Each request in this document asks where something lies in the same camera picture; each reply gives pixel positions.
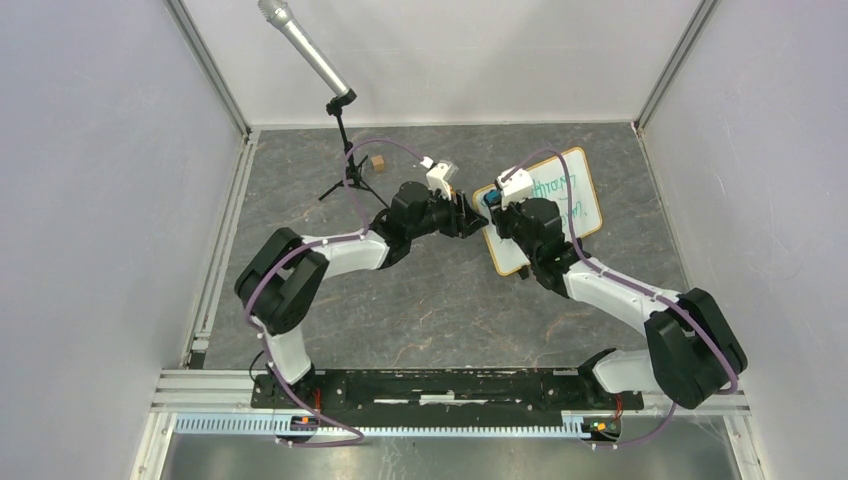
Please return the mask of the blue whiteboard eraser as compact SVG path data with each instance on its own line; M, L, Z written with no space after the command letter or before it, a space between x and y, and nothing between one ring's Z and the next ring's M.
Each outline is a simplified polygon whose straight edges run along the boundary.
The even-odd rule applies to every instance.
M502 204L502 195L498 190L490 190L483 195L483 203L489 208L499 208Z

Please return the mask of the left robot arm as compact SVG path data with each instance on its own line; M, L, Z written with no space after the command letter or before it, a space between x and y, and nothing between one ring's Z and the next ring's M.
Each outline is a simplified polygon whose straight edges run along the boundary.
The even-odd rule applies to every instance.
M277 229L237 277L234 292L269 356L278 397L295 408L313 397L314 366L301 324L323 281L387 269L410 253L415 239L433 233L465 239L487 223L465 194L409 181L361 231L313 237Z

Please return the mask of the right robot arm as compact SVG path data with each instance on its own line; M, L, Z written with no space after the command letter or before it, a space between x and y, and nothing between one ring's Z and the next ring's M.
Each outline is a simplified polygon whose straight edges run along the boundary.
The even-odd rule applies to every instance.
M530 198L505 204L484 195L497 236L515 245L526 271L545 289L595 307L643 334L639 351L612 350L590 361L577 382L580 400L602 408L617 393L664 393L693 410L709 397L737 391L747 356L715 298L638 281L592 258L578 239L567 240L556 203Z

